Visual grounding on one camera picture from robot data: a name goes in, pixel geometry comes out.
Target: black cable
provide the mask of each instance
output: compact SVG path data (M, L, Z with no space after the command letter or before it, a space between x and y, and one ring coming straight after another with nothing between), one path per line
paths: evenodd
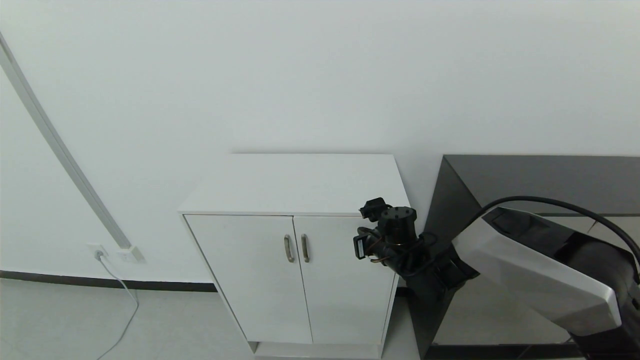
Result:
M487 211L489 211L494 206L502 204L502 203L505 203L505 202L511 202L511 201L541 202L543 204L550 204L550 205L559 206L560 208L569 209L569 210L574 211L574 212L576 212L578 214L581 214L581 215L584 215L586 217L592 218L593 220L596 220L597 222L601 223L602 225L608 227L611 231L613 231L616 235L618 235L627 244L627 246L629 246L629 248L631 249L631 252L633 253L634 257L636 258L636 261L638 261L640 263L640 247L638 246L638 244L636 244L636 242L631 238L631 236L629 236L629 234L627 234L623 229L621 229L616 224L612 223L611 220L603 217L602 215L596 214L593 211L581 208L578 205L573 205L573 204L570 204L568 202L555 200L555 199L549 199L549 198L546 198L546 197L538 197L538 196L509 196L509 197L503 197L501 199L497 199L497 200L491 201L489 204L485 205L482 209L480 209L480 211L478 211L474 215L474 217L467 224L467 226L469 226L472 222L476 221L479 217L483 216Z

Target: white cabinet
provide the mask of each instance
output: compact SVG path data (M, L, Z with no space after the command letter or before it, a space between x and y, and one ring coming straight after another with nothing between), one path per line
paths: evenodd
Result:
M380 343L394 272L353 261L348 248L354 229L371 223L358 217L294 217L294 225L298 243L303 236L307 243L309 261L300 264L314 343Z
M409 206L391 155L234 154L180 207L257 356L379 358L398 276L357 260L365 201Z
M186 215L248 341L310 344L292 217Z

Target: wall socket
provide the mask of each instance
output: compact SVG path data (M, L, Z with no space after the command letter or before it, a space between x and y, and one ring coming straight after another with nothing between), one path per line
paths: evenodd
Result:
M104 247L102 247L102 245L98 243L87 243L86 246L89 248L89 251L91 251L91 256L95 256L95 252L98 250L102 251L105 258L109 256L109 253L107 252L107 250L104 250Z
M135 245L132 245L128 249L118 250L118 257L126 263L138 264L145 262L145 258L142 256L140 249Z

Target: wire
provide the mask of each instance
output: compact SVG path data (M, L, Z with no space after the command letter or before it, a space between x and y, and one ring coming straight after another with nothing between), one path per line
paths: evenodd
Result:
M616 224L612 223L611 220L603 217L602 215L596 214L593 211L581 208L578 205L573 205L573 204L570 204L568 202L555 200L555 199L549 199L549 198L546 198L546 197L538 197L538 196L509 196L509 197L503 197L501 199L497 199L497 200L491 201L489 204L485 205L482 209L480 209L480 211L478 211L474 215L474 217L467 224L467 226L469 224L471 224L472 222L476 221L476 219L478 219L479 217L483 216L487 211L489 211L494 206L496 206L498 204L502 204L504 202L511 202L511 201L541 202L543 204L550 204L550 205L559 206L560 208L569 209L569 210L574 211L574 212L576 212L578 214L581 214L581 215L584 215L586 217L592 218L593 220L596 220L597 222L601 223L602 225L608 227L611 231L613 231L616 235L618 235L629 246L629 248L631 249L631 252L633 253L634 257L636 258L636 261L640 262L640 247L638 246L638 244L636 244L636 242L631 238L631 236L629 236L629 234L627 234L623 229L621 229Z
M120 284L122 285L122 287L127 290L127 293L129 293L129 296L133 299L133 301L136 303L136 309L133 311L133 314L131 314L131 317L129 318L129 321L127 322L127 325L124 327L124 330L122 331L122 334L120 335L120 337L118 338L118 341L116 341L115 344L113 344L112 347L109 348L109 350L105 351L102 355L100 355L100 357L98 357L96 360L100 360L102 359L109 351L113 350L113 348L115 348L119 343L120 340L122 340L122 338L124 337L124 334L127 332L127 329L129 328L129 325L131 324L131 320L133 320L133 317L136 316L136 313L138 312L138 308L140 307L140 301L138 301L138 299L136 299L136 297L133 296L133 294L131 293L131 291L129 290L129 288L127 287L127 285L125 285L125 283L117 276L113 275L113 273L111 271L109 271L109 269L107 268L107 266L102 262L102 257L104 256L104 254L102 253L102 251L97 251L95 258L100 261L100 264L102 265L102 267L107 270L107 272L109 273L109 275L111 275L114 279L116 279L117 281L120 282Z

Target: metal handle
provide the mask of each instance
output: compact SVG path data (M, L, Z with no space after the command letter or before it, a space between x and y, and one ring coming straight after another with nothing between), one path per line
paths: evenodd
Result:
M309 253L307 252L307 234L302 234L302 256L305 258L305 262L309 262Z
M284 252L287 254L287 260L292 263L293 256L291 256L291 237L289 235L284 236Z

